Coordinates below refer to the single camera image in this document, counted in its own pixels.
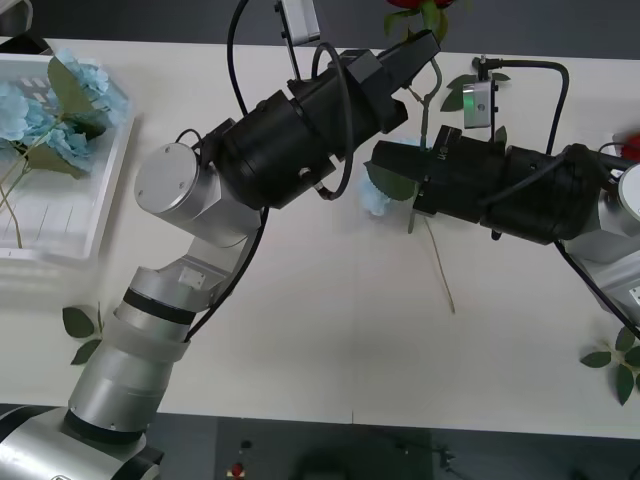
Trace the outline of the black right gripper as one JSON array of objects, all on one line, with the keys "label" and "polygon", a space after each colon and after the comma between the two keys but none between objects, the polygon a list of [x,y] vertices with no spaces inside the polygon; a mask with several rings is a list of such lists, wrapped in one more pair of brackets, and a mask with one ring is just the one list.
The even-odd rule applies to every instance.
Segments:
[{"label": "black right gripper", "polygon": [[506,143],[469,138],[454,127],[443,126],[433,148],[379,141],[368,167],[374,180],[396,175],[422,183],[413,210],[424,215],[441,213],[478,223],[487,208],[481,201],[499,190]]}]

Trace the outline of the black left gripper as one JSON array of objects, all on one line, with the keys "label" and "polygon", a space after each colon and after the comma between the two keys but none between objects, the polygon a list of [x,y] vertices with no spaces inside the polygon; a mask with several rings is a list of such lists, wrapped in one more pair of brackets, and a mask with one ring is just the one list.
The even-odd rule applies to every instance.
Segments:
[{"label": "black left gripper", "polygon": [[[440,52],[430,30],[422,30],[378,55],[346,50],[340,55],[349,94],[354,146],[377,133],[389,133],[408,119],[404,104],[393,94],[408,88],[415,76]],[[346,124],[337,70],[327,68],[314,78],[291,80],[288,87],[311,129],[330,153],[346,151]]]}]

